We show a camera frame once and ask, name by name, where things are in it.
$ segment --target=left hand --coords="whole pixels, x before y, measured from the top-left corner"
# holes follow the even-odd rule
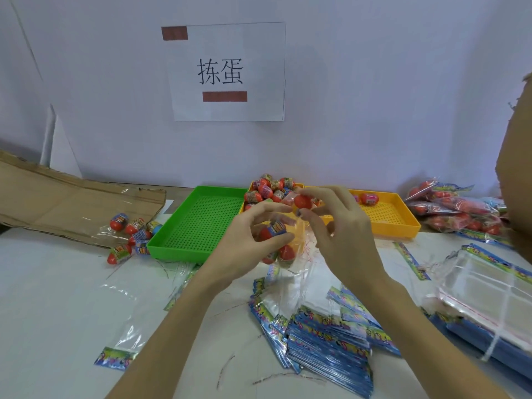
[[[285,204],[263,201],[238,214],[196,276],[202,273],[210,281],[219,282],[221,289],[227,288],[233,280],[254,269],[262,258],[294,239],[290,232],[263,242],[254,239],[266,227],[264,221],[280,220],[295,225],[295,220],[279,214],[290,212],[291,208]]]

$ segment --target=hand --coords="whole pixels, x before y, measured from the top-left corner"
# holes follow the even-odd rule
[[[313,210],[301,209],[301,218],[309,221],[327,266],[342,283],[354,286],[351,288],[362,294],[388,277],[375,246],[370,219],[346,188],[305,188],[300,193],[325,203]],[[319,218],[326,214],[334,219],[327,226]]]
[[[291,208],[281,203],[263,201],[248,211],[238,214],[223,235],[216,249],[200,269],[210,280],[220,282],[220,288],[227,288],[231,282],[254,269],[262,258],[287,245],[294,234],[287,232],[263,242],[254,237],[266,227],[264,221],[280,220],[295,225],[295,220],[279,214],[291,212]]]

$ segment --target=green tray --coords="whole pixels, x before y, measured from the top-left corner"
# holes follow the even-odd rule
[[[247,189],[198,186],[148,243],[155,259],[204,263],[242,207]]]

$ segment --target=cardboard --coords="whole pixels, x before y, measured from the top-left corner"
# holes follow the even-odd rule
[[[129,238],[109,222],[118,213],[150,221],[166,192],[84,180],[0,150],[0,223],[102,247]]]
[[[532,73],[508,123],[496,172],[511,220],[511,238],[518,252],[532,263]]]

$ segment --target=paper sign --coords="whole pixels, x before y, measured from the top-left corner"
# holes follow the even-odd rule
[[[177,121],[283,121],[284,22],[162,28]]]

